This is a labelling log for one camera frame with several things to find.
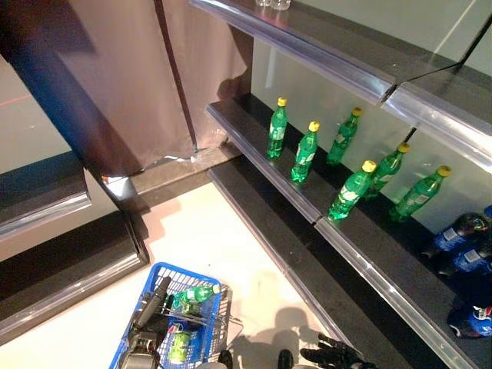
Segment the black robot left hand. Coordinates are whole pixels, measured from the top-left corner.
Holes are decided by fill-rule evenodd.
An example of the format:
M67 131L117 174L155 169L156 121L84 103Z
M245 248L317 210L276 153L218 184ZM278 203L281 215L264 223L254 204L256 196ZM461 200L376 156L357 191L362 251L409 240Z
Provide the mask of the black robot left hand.
M168 296L170 277L164 277L152 292L145 292L140 308L132 316L128 343L135 347L141 340L150 340L157 349L167 332L168 311L174 296Z

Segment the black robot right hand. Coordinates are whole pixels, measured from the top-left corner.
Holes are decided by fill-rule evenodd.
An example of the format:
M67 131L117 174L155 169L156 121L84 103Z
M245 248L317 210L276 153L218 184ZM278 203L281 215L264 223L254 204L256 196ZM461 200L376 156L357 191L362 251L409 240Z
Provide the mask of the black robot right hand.
M301 356L321 368L373 368L377 365L365 361L360 353L342 341L322 333L318 335L317 349L302 348Z

